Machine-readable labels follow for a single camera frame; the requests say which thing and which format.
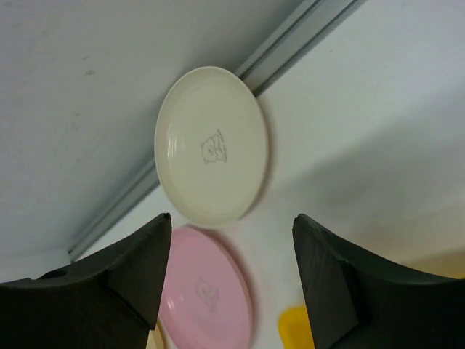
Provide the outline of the cream white plate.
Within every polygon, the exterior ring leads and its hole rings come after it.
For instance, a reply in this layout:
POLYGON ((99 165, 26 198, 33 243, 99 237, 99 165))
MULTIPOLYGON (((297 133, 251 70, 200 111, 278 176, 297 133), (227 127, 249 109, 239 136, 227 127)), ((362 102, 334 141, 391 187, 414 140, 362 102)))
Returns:
POLYGON ((168 199, 192 224, 219 228, 242 218, 267 178, 270 146, 251 90, 224 68, 179 78, 155 127, 155 167, 168 199))

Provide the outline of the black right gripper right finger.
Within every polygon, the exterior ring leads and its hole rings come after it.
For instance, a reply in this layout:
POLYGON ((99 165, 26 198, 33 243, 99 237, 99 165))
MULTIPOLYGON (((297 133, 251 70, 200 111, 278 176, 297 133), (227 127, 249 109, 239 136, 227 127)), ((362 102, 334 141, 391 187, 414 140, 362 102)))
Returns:
POLYGON ((316 348, 464 347, 464 280, 392 262, 305 214, 292 235, 316 348))

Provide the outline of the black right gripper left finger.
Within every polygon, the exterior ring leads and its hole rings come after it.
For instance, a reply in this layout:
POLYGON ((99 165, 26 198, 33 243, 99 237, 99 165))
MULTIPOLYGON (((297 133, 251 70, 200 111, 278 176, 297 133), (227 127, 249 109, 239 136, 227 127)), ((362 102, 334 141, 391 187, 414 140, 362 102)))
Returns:
POLYGON ((1 347, 145 348, 170 243, 163 213, 78 262, 1 284, 1 347))

